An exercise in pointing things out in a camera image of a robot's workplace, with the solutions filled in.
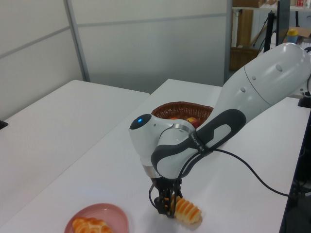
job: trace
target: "cardboard box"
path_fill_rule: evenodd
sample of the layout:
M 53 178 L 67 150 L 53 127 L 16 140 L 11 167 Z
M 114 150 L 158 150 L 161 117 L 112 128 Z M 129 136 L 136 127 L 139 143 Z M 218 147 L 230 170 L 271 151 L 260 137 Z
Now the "cardboard box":
M 276 3 L 276 0 L 267 0 L 266 4 L 273 5 Z
M 253 59 L 255 59 L 259 54 L 256 49 L 248 48 L 236 48 L 231 47 L 230 50 L 230 70 L 238 70 Z
M 265 0 L 233 0 L 232 6 L 259 8 L 264 5 L 265 2 Z

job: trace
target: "white table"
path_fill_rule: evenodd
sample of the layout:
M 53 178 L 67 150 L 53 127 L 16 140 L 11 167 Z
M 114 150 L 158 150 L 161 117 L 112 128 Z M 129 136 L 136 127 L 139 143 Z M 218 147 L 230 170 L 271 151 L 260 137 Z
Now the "white table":
M 240 161 L 214 152 L 183 179 L 185 198 L 202 210 L 200 226 L 188 227 L 159 215 L 149 203 L 151 186 L 130 136 L 137 116 L 171 101 L 214 106 L 220 87 L 168 80 L 134 112 L 63 172 L 2 228 L 0 233 L 61 233 L 86 206 L 107 202 L 121 207 L 129 233 L 277 233 L 287 198 L 266 189 Z M 245 159 L 273 188 L 288 193 L 309 109 L 286 98 L 221 146 Z
M 148 96 L 72 81 L 7 119 L 0 130 L 0 226 Z

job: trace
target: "white wall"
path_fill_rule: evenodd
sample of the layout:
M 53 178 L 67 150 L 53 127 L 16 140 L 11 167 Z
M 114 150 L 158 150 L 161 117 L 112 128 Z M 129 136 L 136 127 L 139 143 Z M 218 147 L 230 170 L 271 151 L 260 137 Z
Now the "white wall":
M 302 28 L 311 29 L 311 12 L 298 12 L 298 23 Z M 295 11 L 290 12 L 290 26 L 296 26 Z
M 63 0 L 0 0 L 0 119 L 82 74 Z
M 222 86 L 227 1 L 70 0 L 91 82 L 152 93 Z

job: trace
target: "pink plate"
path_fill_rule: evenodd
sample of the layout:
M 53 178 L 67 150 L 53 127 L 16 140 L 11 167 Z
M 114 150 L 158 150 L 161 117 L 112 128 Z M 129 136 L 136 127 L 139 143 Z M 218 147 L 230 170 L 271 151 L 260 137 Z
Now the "pink plate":
M 72 222 L 77 217 L 95 217 L 105 221 L 113 233 L 127 233 L 128 219 L 118 206 L 108 203 L 90 205 L 76 213 L 68 222 L 64 233 L 74 233 Z

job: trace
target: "monitor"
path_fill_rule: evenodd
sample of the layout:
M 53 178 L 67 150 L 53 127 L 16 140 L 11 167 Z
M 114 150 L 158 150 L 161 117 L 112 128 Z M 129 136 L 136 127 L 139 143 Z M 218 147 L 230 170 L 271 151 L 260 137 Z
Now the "monitor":
M 291 0 L 277 1 L 276 46 L 283 43 L 290 26 Z

